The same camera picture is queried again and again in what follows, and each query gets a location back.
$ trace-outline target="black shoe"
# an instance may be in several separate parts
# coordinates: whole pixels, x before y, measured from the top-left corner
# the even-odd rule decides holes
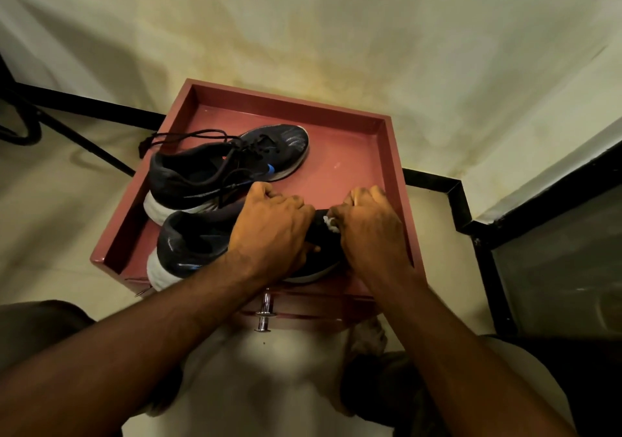
[[[157,247],[147,260],[147,277],[151,286],[161,291],[225,253],[242,206],[243,202],[238,201],[217,211],[176,212],[169,216],[160,230]],[[325,209],[315,212],[315,219],[305,237],[308,242],[319,245],[321,251],[310,252],[307,263],[284,281],[311,283],[326,275],[343,259],[341,235],[330,230],[326,214]]]
[[[214,132],[222,135],[205,135]],[[170,134],[149,137],[143,142],[143,150],[145,143],[166,143],[152,142],[154,137],[165,135]],[[289,176],[304,161],[309,147],[307,131],[288,124],[258,127],[239,137],[206,129],[179,134],[169,142],[186,137],[220,138],[224,142],[203,144],[174,155],[156,152],[151,157],[151,190],[143,205],[147,215],[159,225],[176,211],[217,209],[224,196],[248,188],[254,181],[276,181]]]

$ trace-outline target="floor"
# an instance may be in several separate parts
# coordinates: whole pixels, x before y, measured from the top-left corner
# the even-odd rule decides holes
[[[0,120],[11,124],[11,108]],[[50,111],[130,166],[148,131]],[[129,178],[56,133],[17,147],[0,141],[0,303],[71,301],[101,319],[138,301],[89,264]],[[409,187],[431,287],[475,332],[493,331],[468,237],[444,194]],[[401,348],[388,329],[389,349]],[[343,334],[232,333],[222,328],[189,358],[183,394],[163,416],[123,427],[135,436],[383,437],[391,430],[335,412],[318,389],[337,368]]]

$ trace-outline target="foot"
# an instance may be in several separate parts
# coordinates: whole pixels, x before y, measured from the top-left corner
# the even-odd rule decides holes
[[[387,337],[377,316],[356,324],[348,331],[343,362],[333,384],[333,391],[328,396],[330,403],[338,413],[352,417],[354,414],[341,402],[341,378],[346,367],[359,355],[380,356],[385,353]]]

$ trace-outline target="silver handle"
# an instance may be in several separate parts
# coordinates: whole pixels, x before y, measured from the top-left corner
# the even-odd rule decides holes
[[[268,321],[270,317],[274,317],[276,314],[272,311],[274,308],[274,298],[269,292],[264,293],[264,297],[261,300],[261,310],[256,312],[255,315],[259,316],[259,325],[255,331],[257,332],[270,332],[268,329]]]

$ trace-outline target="tray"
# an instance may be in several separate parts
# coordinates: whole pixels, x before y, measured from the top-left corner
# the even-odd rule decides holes
[[[341,203],[356,186],[380,185],[404,223],[411,260],[424,278],[390,117],[188,79],[159,132],[210,128],[238,135],[254,127],[282,123],[304,127],[310,149],[300,168],[275,182],[276,188],[284,194],[300,195],[321,209]],[[201,143],[205,141],[188,138],[161,150],[175,152]],[[151,154],[150,150],[140,163],[91,255],[95,266],[136,293],[149,288],[145,266],[159,232],[159,226],[143,210]],[[278,284],[271,291],[371,299],[366,286],[346,268],[313,284]]]

